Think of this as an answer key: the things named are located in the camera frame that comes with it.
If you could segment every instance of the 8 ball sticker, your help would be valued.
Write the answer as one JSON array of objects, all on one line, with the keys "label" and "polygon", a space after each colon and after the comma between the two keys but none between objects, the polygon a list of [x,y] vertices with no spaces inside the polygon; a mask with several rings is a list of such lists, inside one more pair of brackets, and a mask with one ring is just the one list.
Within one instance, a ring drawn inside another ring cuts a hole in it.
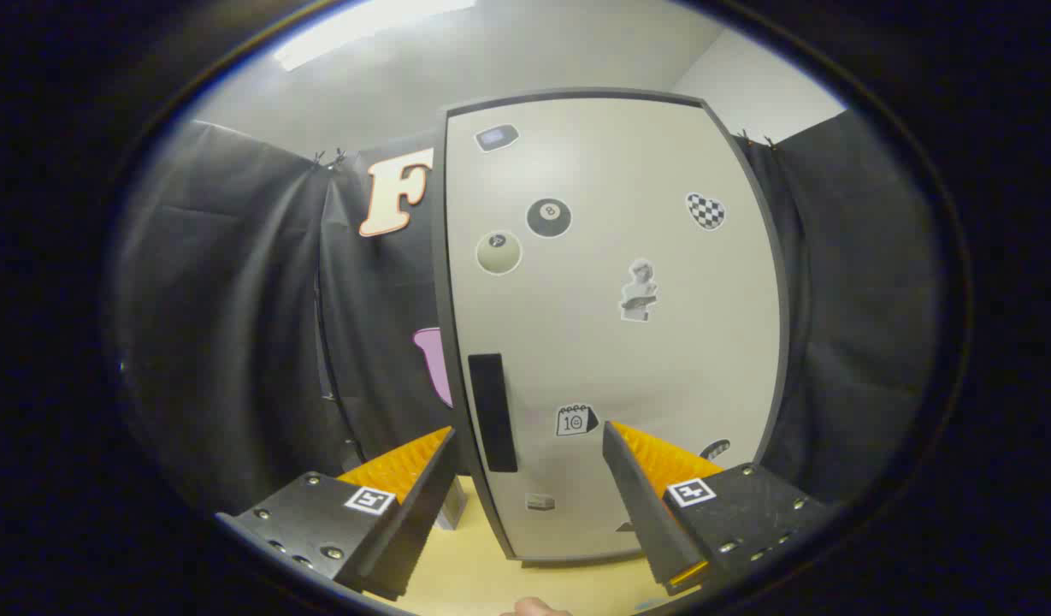
[{"label": "8 ball sticker", "polygon": [[560,200],[542,199],[529,208],[526,222],[533,233],[541,238],[555,238],[572,227],[572,211]]},{"label": "8 ball sticker", "polygon": [[597,428],[591,405],[564,405],[556,410],[556,436],[584,434]]},{"label": "8 ball sticker", "polygon": [[681,484],[674,484],[666,488],[674,502],[682,508],[702,504],[704,500],[716,498],[716,494],[708,488],[702,479],[682,480]]}]

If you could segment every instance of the white wall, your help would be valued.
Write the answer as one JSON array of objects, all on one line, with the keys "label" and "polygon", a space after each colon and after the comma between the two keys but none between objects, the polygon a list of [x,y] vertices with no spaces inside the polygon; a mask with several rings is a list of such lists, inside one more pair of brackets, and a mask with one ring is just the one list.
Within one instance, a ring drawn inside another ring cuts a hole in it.
[{"label": "white wall", "polygon": [[193,118],[311,158],[433,128],[438,109],[569,86],[669,89],[722,33],[676,2],[480,0],[287,73],[245,62]]},{"label": "white wall", "polygon": [[731,134],[786,140],[845,106],[806,74],[727,29],[689,67],[674,93],[704,99]]}]

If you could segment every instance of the billiard ball sticker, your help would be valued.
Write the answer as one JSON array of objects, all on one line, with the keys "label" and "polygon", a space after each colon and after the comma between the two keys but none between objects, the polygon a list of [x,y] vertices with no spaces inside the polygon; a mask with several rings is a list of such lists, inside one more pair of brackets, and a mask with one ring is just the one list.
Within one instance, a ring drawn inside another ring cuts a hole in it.
[{"label": "billiard ball sticker", "polygon": [[555,238],[572,227],[572,211],[560,200],[542,199],[529,208],[526,222],[533,233],[541,238]]},{"label": "billiard ball sticker", "polygon": [[494,276],[513,272],[521,262],[521,243],[510,231],[485,233],[475,245],[475,262]]},{"label": "billiard ball sticker", "polygon": [[651,319],[651,309],[658,304],[659,285],[654,280],[654,263],[646,259],[636,259],[627,266],[631,283],[620,289],[620,320],[645,324]]}]

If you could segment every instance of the calendar sticker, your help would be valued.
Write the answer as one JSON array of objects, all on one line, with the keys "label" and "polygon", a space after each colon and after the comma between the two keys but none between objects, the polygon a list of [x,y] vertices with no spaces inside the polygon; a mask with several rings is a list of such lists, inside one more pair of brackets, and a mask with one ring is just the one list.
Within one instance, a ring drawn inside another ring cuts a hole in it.
[{"label": "calendar sticker", "polygon": [[591,405],[563,405],[556,410],[556,436],[575,436],[597,428],[597,416]]}]

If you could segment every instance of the black curtain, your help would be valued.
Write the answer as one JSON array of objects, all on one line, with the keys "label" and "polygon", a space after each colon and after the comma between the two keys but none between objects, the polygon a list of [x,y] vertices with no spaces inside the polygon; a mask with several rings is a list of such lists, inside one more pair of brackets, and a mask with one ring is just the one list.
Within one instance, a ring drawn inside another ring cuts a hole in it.
[{"label": "black curtain", "polygon": [[349,438],[321,403],[318,228],[333,174],[187,122],[127,201],[117,346],[130,429],[181,494],[236,514]]},{"label": "black curtain", "polygon": [[891,461],[935,361],[946,281],[933,213],[852,110],[775,148],[739,141],[772,210],[791,303],[764,464],[818,498],[850,498]]}]

